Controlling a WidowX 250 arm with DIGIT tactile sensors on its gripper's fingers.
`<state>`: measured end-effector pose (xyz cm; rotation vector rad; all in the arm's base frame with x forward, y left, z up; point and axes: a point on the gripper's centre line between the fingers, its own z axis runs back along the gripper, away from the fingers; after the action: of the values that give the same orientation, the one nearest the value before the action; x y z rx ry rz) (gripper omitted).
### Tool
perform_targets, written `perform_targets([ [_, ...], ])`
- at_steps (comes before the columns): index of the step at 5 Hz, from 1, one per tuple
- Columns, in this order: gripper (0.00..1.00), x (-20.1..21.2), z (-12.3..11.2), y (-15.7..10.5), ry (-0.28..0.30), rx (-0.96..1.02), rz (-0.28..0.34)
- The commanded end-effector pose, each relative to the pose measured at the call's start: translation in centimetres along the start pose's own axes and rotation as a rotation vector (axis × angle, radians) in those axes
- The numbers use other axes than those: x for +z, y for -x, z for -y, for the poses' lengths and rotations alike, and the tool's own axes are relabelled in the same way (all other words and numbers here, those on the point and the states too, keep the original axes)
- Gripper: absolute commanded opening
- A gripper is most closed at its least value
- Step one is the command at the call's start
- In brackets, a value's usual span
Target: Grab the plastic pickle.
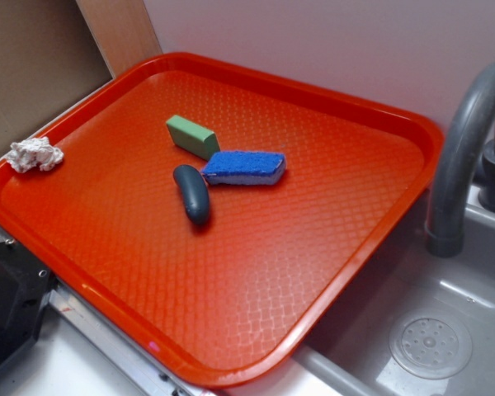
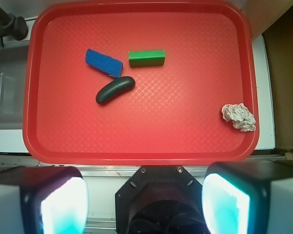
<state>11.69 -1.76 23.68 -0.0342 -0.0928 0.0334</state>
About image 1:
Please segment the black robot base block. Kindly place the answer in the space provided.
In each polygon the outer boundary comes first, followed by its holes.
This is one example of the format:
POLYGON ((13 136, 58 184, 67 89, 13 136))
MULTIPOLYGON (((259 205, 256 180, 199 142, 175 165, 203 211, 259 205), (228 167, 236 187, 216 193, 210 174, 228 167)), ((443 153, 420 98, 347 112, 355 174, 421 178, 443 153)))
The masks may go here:
POLYGON ((0 371, 36 344, 53 272, 21 243, 0 242, 0 371))

